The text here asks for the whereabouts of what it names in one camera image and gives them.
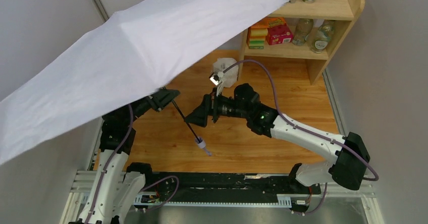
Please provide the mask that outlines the lavender folding umbrella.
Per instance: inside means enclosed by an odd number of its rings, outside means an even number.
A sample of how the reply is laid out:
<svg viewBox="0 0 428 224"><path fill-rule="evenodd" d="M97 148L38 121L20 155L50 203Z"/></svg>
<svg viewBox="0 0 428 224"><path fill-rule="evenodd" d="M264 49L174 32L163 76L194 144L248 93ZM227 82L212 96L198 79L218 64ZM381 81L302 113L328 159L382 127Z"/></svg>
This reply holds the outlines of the lavender folding umbrella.
<svg viewBox="0 0 428 224"><path fill-rule="evenodd" d="M1 101L1 163L155 93L288 0L144 0Z"/></svg>

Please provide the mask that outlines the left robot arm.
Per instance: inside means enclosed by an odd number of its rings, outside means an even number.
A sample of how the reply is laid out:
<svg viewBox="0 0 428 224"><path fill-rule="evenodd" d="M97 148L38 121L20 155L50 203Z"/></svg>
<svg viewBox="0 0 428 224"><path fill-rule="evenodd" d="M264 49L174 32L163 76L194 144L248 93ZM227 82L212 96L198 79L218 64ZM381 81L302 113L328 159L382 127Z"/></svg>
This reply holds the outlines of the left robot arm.
<svg viewBox="0 0 428 224"><path fill-rule="evenodd" d="M151 175L147 163L132 163L122 172L134 142L133 122L148 110L161 111L180 92L160 89L102 116L100 153L94 182L76 223L121 223L133 200Z"/></svg>

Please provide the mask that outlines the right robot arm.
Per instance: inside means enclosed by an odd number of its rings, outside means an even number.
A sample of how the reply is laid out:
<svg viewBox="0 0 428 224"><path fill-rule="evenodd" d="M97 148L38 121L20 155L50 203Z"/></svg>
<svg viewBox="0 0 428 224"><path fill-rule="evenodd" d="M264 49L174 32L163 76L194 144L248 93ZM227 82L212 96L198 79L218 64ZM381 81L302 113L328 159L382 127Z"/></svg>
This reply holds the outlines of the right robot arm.
<svg viewBox="0 0 428 224"><path fill-rule="evenodd" d="M357 191L362 182L369 179L365 174L370 155L360 135L328 133L280 114L277 109L261 103L259 94L248 83L237 86L231 97L213 88L185 117L185 122L206 127L209 116L214 123L221 116L245 119L246 126L258 135L285 140L322 156L323 162L293 166L290 176L304 186L335 182Z"/></svg>

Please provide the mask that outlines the white crumpled paper bag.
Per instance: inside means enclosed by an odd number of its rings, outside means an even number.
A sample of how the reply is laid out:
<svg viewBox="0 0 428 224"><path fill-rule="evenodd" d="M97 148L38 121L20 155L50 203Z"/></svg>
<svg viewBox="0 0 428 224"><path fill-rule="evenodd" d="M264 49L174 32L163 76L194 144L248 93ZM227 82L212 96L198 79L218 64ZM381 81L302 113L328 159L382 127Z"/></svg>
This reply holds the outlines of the white crumpled paper bag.
<svg viewBox="0 0 428 224"><path fill-rule="evenodd" d="M219 72L227 69L237 61L234 58L218 58L212 65L213 72ZM224 73L224 87L231 88L236 82L239 73L239 66L234 66Z"/></svg>

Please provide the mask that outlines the stacked sponges pack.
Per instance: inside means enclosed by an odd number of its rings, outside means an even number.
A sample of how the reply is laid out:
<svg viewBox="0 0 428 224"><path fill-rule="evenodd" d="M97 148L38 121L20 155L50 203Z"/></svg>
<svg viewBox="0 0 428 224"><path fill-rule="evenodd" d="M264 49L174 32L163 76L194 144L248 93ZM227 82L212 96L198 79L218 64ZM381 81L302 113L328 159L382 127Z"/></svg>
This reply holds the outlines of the stacked sponges pack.
<svg viewBox="0 0 428 224"><path fill-rule="evenodd" d="M249 49L264 49L265 39L268 34L267 28L249 28L247 34L247 45Z"/></svg>

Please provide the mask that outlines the red snack box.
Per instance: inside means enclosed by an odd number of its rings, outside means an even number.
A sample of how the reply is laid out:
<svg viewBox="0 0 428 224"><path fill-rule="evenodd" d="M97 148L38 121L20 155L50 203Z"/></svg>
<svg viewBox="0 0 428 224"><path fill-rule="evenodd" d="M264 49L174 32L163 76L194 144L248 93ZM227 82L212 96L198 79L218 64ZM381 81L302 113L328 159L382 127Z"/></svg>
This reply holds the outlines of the red snack box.
<svg viewBox="0 0 428 224"><path fill-rule="evenodd" d="M289 43L292 39L293 34L286 24L267 29L266 41L268 45Z"/></svg>

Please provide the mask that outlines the orange snack box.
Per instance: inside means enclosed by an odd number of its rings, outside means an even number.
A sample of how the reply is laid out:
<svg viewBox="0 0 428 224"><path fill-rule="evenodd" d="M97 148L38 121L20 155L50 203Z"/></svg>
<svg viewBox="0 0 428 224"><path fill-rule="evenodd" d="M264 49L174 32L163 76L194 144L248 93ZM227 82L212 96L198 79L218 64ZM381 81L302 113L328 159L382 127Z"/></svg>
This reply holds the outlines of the orange snack box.
<svg viewBox="0 0 428 224"><path fill-rule="evenodd" d="M265 17L257 23L250 26L251 29L267 29L279 25L286 25L285 18L283 17Z"/></svg>

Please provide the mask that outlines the clear glass bottle left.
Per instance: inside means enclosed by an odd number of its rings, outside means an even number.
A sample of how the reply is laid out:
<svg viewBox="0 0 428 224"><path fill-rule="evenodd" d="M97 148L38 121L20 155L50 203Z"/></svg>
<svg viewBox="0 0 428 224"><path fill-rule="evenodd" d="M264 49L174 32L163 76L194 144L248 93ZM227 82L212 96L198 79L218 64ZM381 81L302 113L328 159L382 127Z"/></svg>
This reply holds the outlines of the clear glass bottle left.
<svg viewBox="0 0 428 224"><path fill-rule="evenodd" d="M296 46L303 46L307 41L307 37L313 29L313 25L313 19L299 19L295 28L292 43Z"/></svg>

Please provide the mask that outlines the clear glass bottle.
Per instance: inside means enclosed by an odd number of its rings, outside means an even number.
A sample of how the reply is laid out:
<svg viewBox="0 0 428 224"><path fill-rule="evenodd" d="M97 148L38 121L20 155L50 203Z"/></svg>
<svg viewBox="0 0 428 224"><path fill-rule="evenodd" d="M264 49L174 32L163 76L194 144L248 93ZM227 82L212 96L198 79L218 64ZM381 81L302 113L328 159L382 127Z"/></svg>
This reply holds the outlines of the clear glass bottle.
<svg viewBox="0 0 428 224"><path fill-rule="evenodd" d="M303 46L307 41L307 37L313 29L313 25L313 19L299 19L295 28L292 43L296 46Z"/></svg>
<svg viewBox="0 0 428 224"><path fill-rule="evenodd" d="M323 52L332 40L335 33L335 20L324 20L318 28L315 37L311 43L311 51L315 53Z"/></svg>

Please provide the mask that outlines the clear glass bottle right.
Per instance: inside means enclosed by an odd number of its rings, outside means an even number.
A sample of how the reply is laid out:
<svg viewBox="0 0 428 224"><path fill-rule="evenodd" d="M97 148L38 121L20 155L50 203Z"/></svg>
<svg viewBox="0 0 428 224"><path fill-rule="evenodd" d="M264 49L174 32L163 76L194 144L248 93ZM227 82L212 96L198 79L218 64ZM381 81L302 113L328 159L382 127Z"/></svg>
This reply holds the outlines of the clear glass bottle right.
<svg viewBox="0 0 428 224"><path fill-rule="evenodd" d="M332 40L335 33L335 20L324 20L318 28L315 37L311 43L311 51L315 53L323 52Z"/></svg>

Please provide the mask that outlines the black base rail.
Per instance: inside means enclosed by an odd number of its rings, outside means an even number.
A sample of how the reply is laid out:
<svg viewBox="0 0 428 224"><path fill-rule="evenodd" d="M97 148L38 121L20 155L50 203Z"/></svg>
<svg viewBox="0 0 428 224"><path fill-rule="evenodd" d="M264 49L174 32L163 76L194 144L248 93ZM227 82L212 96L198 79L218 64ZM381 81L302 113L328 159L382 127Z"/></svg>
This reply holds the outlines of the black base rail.
<svg viewBox="0 0 428 224"><path fill-rule="evenodd" d="M278 196L321 193L315 184L306 187L288 175L155 172L147 184L155 186L136 198L135 205L169 203L277 204Z"/></svg>

